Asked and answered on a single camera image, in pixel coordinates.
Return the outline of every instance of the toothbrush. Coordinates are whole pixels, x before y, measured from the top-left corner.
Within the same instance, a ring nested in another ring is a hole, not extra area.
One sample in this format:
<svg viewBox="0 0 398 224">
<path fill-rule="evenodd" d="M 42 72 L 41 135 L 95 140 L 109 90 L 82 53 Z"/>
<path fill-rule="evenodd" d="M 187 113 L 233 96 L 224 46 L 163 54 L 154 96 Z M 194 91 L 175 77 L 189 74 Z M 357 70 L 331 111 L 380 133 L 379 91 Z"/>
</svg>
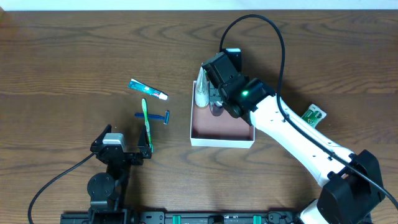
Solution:
<svg viewBox="0 0 398 224">
<path fill-rule="evenodd" d="M 144 112 L 144 117 L 145 117 L 145 127 L 147 128 L 149 147 L 150 147 L 151 151 L 154 152 L 154 145 L 152 144 L 152 139 L 150 138 L 150 127 L 149 127 L 149 122 L 148 122 L 147 102 L 145 99 L 142 99 L 142 111 Z"/>
</svg>

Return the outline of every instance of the green packet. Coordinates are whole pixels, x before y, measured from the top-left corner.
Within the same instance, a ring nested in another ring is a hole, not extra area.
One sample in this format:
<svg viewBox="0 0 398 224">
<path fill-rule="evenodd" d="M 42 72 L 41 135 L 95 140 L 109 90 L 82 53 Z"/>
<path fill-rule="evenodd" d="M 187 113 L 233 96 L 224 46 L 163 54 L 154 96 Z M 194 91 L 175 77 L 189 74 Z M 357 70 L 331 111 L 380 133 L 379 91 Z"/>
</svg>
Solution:
<svg viewBox="0 0 398 224">
<path fill-rule="evenodd" d="M 315 128 L 315 126 L 326 117 L 326 113 L 322 111 L 319 107 L 314 104 L 311 104 L 308 110 L 301 117 L 304 121 L 306 121 L 310 126 Z"/>
</svg>

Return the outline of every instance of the white background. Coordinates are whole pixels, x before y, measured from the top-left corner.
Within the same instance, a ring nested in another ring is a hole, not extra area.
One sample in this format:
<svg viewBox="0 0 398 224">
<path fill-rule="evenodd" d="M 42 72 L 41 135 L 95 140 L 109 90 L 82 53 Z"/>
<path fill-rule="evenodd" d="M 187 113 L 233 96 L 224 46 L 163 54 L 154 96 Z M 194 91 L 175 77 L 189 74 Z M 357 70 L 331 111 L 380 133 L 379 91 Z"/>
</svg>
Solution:
<svg viewBox="0 0 398 224">
<path fill-rule="evenodd" d="M 24 10 L 398 9 L 398 0 L 0 0 Z"/>
</svg>

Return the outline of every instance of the wooden table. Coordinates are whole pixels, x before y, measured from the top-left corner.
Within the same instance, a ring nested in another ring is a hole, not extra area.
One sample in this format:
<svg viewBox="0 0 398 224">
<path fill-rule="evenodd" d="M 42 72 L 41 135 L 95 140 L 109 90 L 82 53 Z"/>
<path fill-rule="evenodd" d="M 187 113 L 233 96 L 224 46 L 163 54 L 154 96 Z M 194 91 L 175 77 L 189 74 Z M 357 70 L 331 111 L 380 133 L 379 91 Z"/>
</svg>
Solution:
<svg viewBox="0 0 398 224">
<path fill-rule="evenodd" d="M 0 223 L 27 223 L 27 207 L 50 179 L 90 153 L 107 124 L 134 150 L 149 112 L 155 153 L 132 171 L 127 204 L 182 210 L 303 208 L 320 188 L 264 133 L 250 150 L 191 147 L 192 80 L 218 50 L 230 22 L 248 13 L 281 29 L 287 58 L 282 97 L 297 113 L 310 103 L 328 116 L 317 127 L 356 153 L 370 150 L 386 189 L 398 197 L 398 20 L 396 11 L 6 12 L 0 23 Z M 275 86 L 280 45 L 256 19 L 243 21 L 225 47 L 243 50 L 244 74 Z M 127 89 L 131 78 L 169 95 Z M 51 185 L 33 209 L 36 223 L 85 211 L 86 185 L 104 172 L 90 159 Z M 396 223 L 388 199 L 375 223 Z"/>
</svg>

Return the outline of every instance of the white box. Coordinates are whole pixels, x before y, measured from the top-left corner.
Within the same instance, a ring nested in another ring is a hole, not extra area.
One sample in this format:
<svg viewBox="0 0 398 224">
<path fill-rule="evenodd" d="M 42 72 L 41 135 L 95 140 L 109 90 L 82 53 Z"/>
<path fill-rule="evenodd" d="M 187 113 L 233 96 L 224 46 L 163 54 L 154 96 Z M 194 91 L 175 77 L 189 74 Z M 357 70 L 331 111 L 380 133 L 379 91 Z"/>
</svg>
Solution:
<svg viewBox="0 0 398 224">
<path fill-rule="evenodd" d="M 254 143 L 254 126 L 242 118 L 233 118 L 227 111 L 213 116 L 210 107 L 202 109 L 195 105 L 196 81 L 193 81 L 191 131 L 192 146 L 235 147 L 249 149 Z"/>
</svg>

